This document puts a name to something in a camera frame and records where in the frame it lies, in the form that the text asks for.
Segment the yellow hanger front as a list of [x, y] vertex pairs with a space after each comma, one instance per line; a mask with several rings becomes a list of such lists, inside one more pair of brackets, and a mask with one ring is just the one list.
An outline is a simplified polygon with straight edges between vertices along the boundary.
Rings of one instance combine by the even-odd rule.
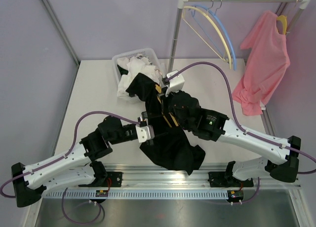
[[[157, 100], [159, 101], [160, 105], [162, 106], [162, 99], [160, 98], [160, 95], [162, 95], [162, 86], [163, 86], [164, 76], [163, 76], [161, 70], [155, 69], [155, 71], [159, 72], [159, 74], [160, 74], [159, 85], [158, 84], [155, 85], [155, 90], [157, 92]], [[179, 126], [177, 120], [175, 119], [175, 117], [171, 113], [165, 113], [163, 111], [163, 108], [161, 108], [161, 114], [162, 114], [162, 117], [164, 118], [165, 122], [168, 124], [169, 127], [178, 127]]]

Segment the yellow hanger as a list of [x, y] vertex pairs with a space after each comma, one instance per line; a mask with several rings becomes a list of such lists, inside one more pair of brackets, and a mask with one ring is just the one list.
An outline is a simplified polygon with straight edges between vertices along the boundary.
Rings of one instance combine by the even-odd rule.
[[[161, 70], [155, 69], [155, 71], [159, 72], [159, 74], [160, 74], [159, 85], [158, 84], [155, 85], [155, 90], [157, 92], [157, 100], [159, 101], [160, 105], [162, 106], [162, 99], [160, 98], [160, 95], [162, 95], [162, 86], [163, 86], [164, 76], [163, 76]], [[165, 113], [163, 111], [163, 108], [161, 108], [161, 114], [162, 114], [162, 117], [164, 118], [165, 122], [168, 124], [169, 127], [178, 127], [179, 126], [177, 120], [175, 119], [175, 117], [171, 113]]]
[[280, 34], [286, 35], [287, 34], [287, 16], [280, 15], [276, 18], [276, 27]]

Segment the light blue hanger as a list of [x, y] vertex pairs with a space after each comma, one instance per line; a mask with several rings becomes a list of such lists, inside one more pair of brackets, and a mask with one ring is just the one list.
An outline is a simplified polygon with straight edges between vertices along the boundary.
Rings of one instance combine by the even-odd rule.
[[[215, 49], [194, 29], [191, 27], [191, 29], [203, 40], [205, 44], [223, 61], [227, 62], [229, 64], [230, 69], [233, 69], [234, 71], [237, 69], [237, 59], [236, 54], [234, 51], [233, 44], [231, 42], [231, 39], [229, 37], [229, 34], [221, 22], [221, 20], [216, 15], [217, 10], [215, 9], [213, 12], [211, 10], [211, 7], [206, 7], [204, 5], [195, 4], [191, 6], [186, 6], [185, 9], [188, 10], [188, 12], [191, 13], [191, 17], [195, 20], [197, 25], [200, 27], [200, 29], [203, 31], [205, 36], [209, 39], [209, 41], [214, 45]], [[202, 24], [197, 20], [195, 17], [195, 14], [199, 12], [207, 21], [209, 21], [210, 25], [214, 28], [215, 32], [217, 33], [218, 37], [220, 38], [222, 45], [224, 47], [225, 52], [222, 53], [219, 50], [219, 47], [217, 44], [213, 41], [211, 36], [206, 32], [206, 29], [202, 26]]]

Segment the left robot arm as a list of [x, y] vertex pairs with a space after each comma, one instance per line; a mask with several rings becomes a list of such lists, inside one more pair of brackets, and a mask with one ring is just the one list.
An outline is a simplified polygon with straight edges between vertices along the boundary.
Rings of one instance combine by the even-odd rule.
[[109, 112], [99, 111], [99, 114], [105, 115], [104, 120], [79, 142], [78, 125], [75, 126], [74, 139], [67, 151], [31, 165], [20, 162], [12, 165], [17, 207], [32, 205], [57, 189], [102, 186], [107, 172], [100, 159], [113, 151], [112, 145], [134, 140], [145, 143], [155, 137], [153, 127], [146, 121], [147, 112], [142, 112], [136, 121]]

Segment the cream plastic hanger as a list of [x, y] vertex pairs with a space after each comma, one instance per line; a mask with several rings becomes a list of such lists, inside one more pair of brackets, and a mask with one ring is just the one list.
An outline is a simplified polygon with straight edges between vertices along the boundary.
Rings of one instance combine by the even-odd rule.
[[[209, 41], [209, 39], [205, 36], [203, 31], [200, 29], [200, 27], [197, 25], [195, 20], [191, 17], [191, 13], [188, 12], [187, 9], [185, 9], [186, 6], [184, 6], [184, 12], [182, 13], [182, 20], [188, 25], [190, 25], [192, 28], [194, 28], [214, 49], [214, 45]], [[222, 42], [220, 38], [218, 37], [217, 33], [215, 32], [214, 28], [210, 25], [209, 21], [207, 21], [199, 12], [195, 14], [195, 17], [197, 20], [202, 24], [204, 29], [206, 29], [206, 32], [211, 36], [213, 41], [217, 44], [219, 47], [219, 50], [224, 53], [224, 47], [222, 45]]]

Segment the pink t shirt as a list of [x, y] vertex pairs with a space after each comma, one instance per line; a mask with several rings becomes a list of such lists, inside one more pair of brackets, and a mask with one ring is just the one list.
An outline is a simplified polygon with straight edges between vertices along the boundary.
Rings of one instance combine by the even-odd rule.
[[243, 40], [240, 49], [250, 49], [244, 75], [233, 91], [247, 116], [261, 115], [290, 66], [286, 36], [277, 30], [277, 15], [265, 11]]

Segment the aluminium mounting rail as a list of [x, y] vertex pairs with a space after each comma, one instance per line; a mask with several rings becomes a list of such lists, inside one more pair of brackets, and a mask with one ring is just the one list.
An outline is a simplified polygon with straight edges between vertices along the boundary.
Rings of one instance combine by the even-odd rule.
[[55, 190], [81, 188], [118, 189], [225, 189], [219, 183], [225, 174], [225, 166], [212, 164], [201, 166], [188, 175], [185, 171], [166, 170], [161, 167], [135, 166], [110, 167], [94, 161], [82, 167], [64, 170], [59, 174], [35, 172], [25, 178], [28, 187], [50, 193]]

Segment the black t shirt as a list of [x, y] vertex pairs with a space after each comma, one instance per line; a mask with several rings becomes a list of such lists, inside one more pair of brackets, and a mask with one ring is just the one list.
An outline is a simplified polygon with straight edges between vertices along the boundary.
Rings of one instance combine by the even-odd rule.
[[156, 83], [139, 73], [126, 90], [145, 103], [149, 124], [155, 132], [154, 145], [140, 145], [140, 150], [155, 164], [168, 170], [185, 171], [191, 175], [200, 169], [205, 151], [198, 145], [192, 146], [184, 132], [178, 127], [169, 127], [161, 114], [157, 100]]

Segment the green and white t shirt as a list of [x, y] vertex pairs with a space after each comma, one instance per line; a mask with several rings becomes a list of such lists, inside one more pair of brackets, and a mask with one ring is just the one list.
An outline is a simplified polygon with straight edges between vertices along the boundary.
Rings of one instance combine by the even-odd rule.
[[144, 54], [137, 54], [132, 57], [121, 57], [117, 59], [118, 71], [121, 75], [128, 75], [131, 72], [138, 72], [145, 66], [152, 66], [152, 61]]

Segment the white plastic basket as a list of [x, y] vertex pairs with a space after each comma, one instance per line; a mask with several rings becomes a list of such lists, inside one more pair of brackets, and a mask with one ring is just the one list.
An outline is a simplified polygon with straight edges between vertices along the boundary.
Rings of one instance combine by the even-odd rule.
[[151, 48], [136, 49], [136, 50], [121, 53], [112, 57], [113, 71], [116, 77], [117, 84], [119, 84], [121, 80], [121, 72], [118, 68], [118, 61], [122, 60], [123, 62], [126, 62], [125, 59], [130, 60], [130, 58], [136, 57], [139, 54], [146, 56], [149, 59], [149, 61], [151, 61], [155, 66], [157, 66], [163, 76], [166, 74], [165, 64], [159, 62], [153, 49]]

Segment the white printed t shirt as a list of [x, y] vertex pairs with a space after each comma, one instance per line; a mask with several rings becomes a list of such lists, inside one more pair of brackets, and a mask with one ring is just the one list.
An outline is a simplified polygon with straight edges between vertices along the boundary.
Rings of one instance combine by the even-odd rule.
[[131, 72], [128, 73], [128, 75], [121, 75], [121, 80], [118, 84], [117, 97], [130, 104], [141, 102], [137, 95], [133, 95], [126, 90], [139, 73], [144, 74], [159, 85], [160, 74], [159, 72], [155, 71], [155, 69], [158, 69], [158, 67], [153, 64], [152, 66], [145, 66], [138, 72]]

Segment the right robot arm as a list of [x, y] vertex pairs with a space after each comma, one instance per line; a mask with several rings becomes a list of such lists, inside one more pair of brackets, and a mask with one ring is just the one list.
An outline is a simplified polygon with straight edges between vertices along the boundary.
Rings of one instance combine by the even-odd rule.
[[228, 185], [266, 176], [285, 183], [296, 181], [299, 159], [291, 148], [300, 148], [300, 138], [277, 138], [241, 128], [227, 115], [203, 109], [198, 99], [182, 91], [184, 79], [177, 79], [179, 82], [172, 79], [158, 92], [162, 111], [169, 113], [177, 125], [201, 140], [232, 144], [259, 155], [245, 162], [229, 162], [224, 173]]

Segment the yellow hanger back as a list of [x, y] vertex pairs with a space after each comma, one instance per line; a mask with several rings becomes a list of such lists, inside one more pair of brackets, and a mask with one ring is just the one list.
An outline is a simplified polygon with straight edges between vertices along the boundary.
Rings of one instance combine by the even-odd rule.
[[280, 34], [286, 35], [287, 34], [287, 16], [280, 15], [276, 18], [276, 27]]

